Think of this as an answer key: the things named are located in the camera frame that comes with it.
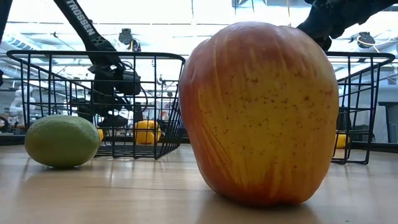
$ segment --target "cable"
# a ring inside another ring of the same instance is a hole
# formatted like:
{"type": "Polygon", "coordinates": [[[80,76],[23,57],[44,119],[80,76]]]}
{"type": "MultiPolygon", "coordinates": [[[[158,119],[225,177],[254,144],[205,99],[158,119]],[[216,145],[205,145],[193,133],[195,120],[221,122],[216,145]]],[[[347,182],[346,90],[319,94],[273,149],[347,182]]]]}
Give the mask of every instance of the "cable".
{"type": "MultiPolygon", "coordinates": [[[[132,63],[131,63],[131,62],[122,61],[122,64],[123,64],[124,66],[130,68],[131,70],[135,71],[135,70],[133,69],[133,66],[132,66],[132,63]]],[[[142,90],[142,92],[143,92],[144,95],[145,95],[145,101],[146,101],[146,105],[145,105],[144,109],[142,109],[142,111],[141,111],[141,112],[144,112],[144,111],[147,109],[147,107],[148,107],[148,102],[149,102],[149,100],[148,100],[147,92],[145,91],[145,89],[144,89],[142,86],[141,86],[141,90],[142,90]]]]}
{"type": "Polygon", "coordinates": [[[377,49],[377,47],[376,47],[375,45],[373,45],[373,48],[375,49],[375,51],[376,51],[377,53],[380,53],[379,49],[377,49]]]}
{"type": "Polygon", "coordinates": [[[7,131],[9,123],[5,117],[0,116],[0,120],[4,121],[4,126],[0,126],[0,131],[7,131]]]}
{"type": "Polygon", "coordinates": [[[361,43],[361,44],[368,45],[368,46],[373,46],[373,47],[374,47],[374,46],[377,46],[377,45],[386,44],[386,43],[397,42],[396,40],[391,40],[391,39],[392,39],[392,36],[391,36],[391,35],[389,36],[388,40],[386,40],[386,41],[384,41],[384,42],[377,43],[377,44],[365,43],[365,42],[363,42],[362,40],[359,39],[359,38],[361,38],[361,37],[362,37],[362,36],[359,35],[359,36],[356,38],[356,41],[358,41],[358,42],[361,43]]]}
{"type": "Polygon", "coordinates": [[[286,6],[287,6],[287,15],[289,16],[289,24],[288,26],[292,26],[292,18],[290,17],[290,4],[289,0],[286,0],[286,6]]]}
{"type": "Polygon", "coordinates": [[[173,84],[175,83],[175,81],[172,81],[170,85],[166,86],[166,88],[164,90],[167,90],[169,87],[171,87],[173,84]]]}

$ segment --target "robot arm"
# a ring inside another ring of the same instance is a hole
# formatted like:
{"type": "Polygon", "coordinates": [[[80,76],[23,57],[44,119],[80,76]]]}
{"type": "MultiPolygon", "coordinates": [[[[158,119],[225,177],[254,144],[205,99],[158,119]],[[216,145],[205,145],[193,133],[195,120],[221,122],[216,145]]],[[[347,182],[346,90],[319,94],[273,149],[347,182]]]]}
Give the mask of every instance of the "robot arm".
{"type": "Polygon", "coordinates": [[[22,89],[21,86],[19,87],[19,89],[17,91],[15,91],[14,101],[11,103],[10,109],[9,109],[9,115],[10,115],[10,117],[15,117],[15,119],[16,119],[15,122],[25,125],[24,108],[23,108],[24,106],[25,106],[25,110],[29,110],[29,111],[35,110],[36,105],[27,106],[27,105],[24,105],[22,102],[22,95],[24,95],[24,99],[26,101],[27,101],[27,98],[29,97],[29,102],[35,103],[36,100],[35,100],[35,98],[32,97],[32,92],[33,92],[33,88],[30,88],[29,92],[28,92],[26,87],[24,87],[24,89],[22,89]]]}
{"type": "MultiPolygon", "coordinates": [[[[117,51],[109,41],[97,32],[93,23],[87,18],[83,9],[76,0],[53,1],[77,32],[87,51],[117,51]]],[[[123,63],[118,56],[107,55],[97,57],[91,55],[89,58],[93,66],[88,70],[95,74],[95,80],[135,80],[135,86],[131,86],[130,83],[126,82],[115,84],[116,90],[125,95],[138,95],[141,92],[140,76],[136,71],[126,71],[125,63],[123,63]]],[[[93,101],[95,103],[102,104],[111,104],[113,101],[119,101],[120,104],[126,105],[126,101],[119,96],[114,96],[113,86],[114,84],[110,82],[94,82],[93,89],[91,91],[93,101]]],[[[109,117],[110,114],[108,112],[115,109],[112,108],[112,106],[91,107],[86,100],[84,101],[87,105],[78,106],[78,112],[81,112],[81,114],[83,114],[83,112],[87,113],[90,111],[91,113],[98,114],[102,117],[109,117]]]]}
{"type": "Polygon", "coordinates": [[[297,28],[308,34],[323,49],[328,50],[331,38],[345,29],[365,23],[369,17],[398,3],[398,0],[305,0],[312,4],[307,19],[297,28]]]}

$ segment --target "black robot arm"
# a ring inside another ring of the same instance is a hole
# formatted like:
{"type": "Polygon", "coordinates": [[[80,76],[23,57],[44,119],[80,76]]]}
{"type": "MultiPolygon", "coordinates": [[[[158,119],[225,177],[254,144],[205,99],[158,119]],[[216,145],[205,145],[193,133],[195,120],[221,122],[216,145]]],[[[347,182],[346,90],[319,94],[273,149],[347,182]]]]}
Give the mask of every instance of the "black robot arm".
{"type": "MultiPolygon", "coordinates": [[[[112,44],[97,32],[76,0],[54,0],[54,3],[79,35],[87,51],[116,51],[112,44]]],[[[119,57],[91,57],[90,60],[93,65],[115,65],[120,70],[125,69],[119,57]]]]}
{"type": "Polygon", "coordinates": [[[398,0],[305,0],[312,4],[307,19],[297,28],[308,34],[323,50],[331,38],[355,24],[365,23],[372,15],[398,3],[398,0]]]}
{"type": "MultiPolygon", "coordinates": [[[[77,32],[87,51],[116,51],[112,44],[97,32],[93,23],[87,18],[83,9],[76,0],[54,0],[54,3],[62,11],[63,15],[68,19],[69,23],[77,32]]],[[[89,58],[93,64],[93,66],[89,68],[89,71],[95,74],[95,80],[135,80],[135,86],[126,82],[115,84],[116,90],[125,95],[138,95],[140,93],[140,76],[138,76],[135,71],[126,71],[126,66],[118,56],[102,54],[100,57],[89,56],[89,58]]],[[[91,97],[95,103],[111,104],[112,102],[115,102],[119,104],[127,104],[127,102],[125,102],[121,97],[114,94],[114,83],[111,82],[94,82],[91,97]]],[[[98,105],[91,107],[89,102],[87,102],[87,105],[85,106],[78,106],[78,113],[80,112],[81,116],[91,112],[103,117],[110,117],[108,112],[113,109],[117,108],[98,105]]]]}

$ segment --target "white robot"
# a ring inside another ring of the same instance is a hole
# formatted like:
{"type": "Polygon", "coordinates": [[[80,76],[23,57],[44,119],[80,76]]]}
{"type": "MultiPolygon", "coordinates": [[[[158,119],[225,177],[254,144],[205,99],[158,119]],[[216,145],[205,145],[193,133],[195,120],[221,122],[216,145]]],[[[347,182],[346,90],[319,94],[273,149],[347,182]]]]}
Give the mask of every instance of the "white robot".
{"type": "MultiPolygon", "coordinates": [[[[10,109],[9,109],[9,123],[10,124],[15,124],[16,122],[18,124],[23,124],[26,125],[24,122],[24,109],[23,109],[23,102],[22,102],[22,94],[24,94],[24,102],[27,103],[27,98],[29,97],[29,103],[35,103],[35,98],[31,97],[31,94],[33,92],[33,88],[30,87],[29,94],[27,92],[27,87],[24,87],[24,90],[22,91],[22,88],[19,87],[17,91],[15,91],[15,98],[14,101],[11,103],[10,109]]],[[[29,105],[29,110],[33,111],[35,110],[36,106],[35,105],[29,105]]],[[[28,110],[28,106],[25,105],[25,113],[28,110]]]]}

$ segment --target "ceiling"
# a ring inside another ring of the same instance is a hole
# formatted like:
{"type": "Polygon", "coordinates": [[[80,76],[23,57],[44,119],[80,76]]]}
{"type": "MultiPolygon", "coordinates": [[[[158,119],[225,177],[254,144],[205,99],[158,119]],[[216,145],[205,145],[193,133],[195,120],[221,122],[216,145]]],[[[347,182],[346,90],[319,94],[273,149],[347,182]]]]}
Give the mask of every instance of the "ceiling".
{"type": "MultiPolygon", "coordinates": [[[[268,0],[265,1],[267,5],[264,1],[253,0],[252,4],[249,0],[237,10],[231,6],[231,0],[79,0],[78,3],[98,32],[120,51],[126,50],[126,47],[118,42],[118,35],[121,29],[130,28],[144,52],[189,55],[201,41],[228,24],[264,21],[287,25],[291,22],[295,27],[306,19],[310,11],[310,5],[305,4],[304,0],[289,0],[290,16],[286,0],[268,0]]],[[[370,32],[377,43],[391,45],[398,37],[397,23],[395,12],[380,12],[365,24],[346,29],[340,38],[333,41],[330,50],[357,51],[356,42],[350,43],[350,38],[364,31],[370,32]]],[[[36,50],[85,50],[79,36],[53,0],[14,0],[6,27],[7,37],[31,43],[36,50]]],[[[1,47],[10,50],[4,44],[1,47]]],[[[175,63],[164,63],[166,72],[163,74],[175,77],[180,65],[169,64],[175,63]]],[[[86,68],[65,68],[63,65],[59,69],[63,69],[62,73],[66,76],[84,78],[87,74],[86,68]]],[[[143,67],[151,65],[146,62],[143,67]]],[[[147,78],[153,76],[153,73],[147,73],[147,78]]]]}

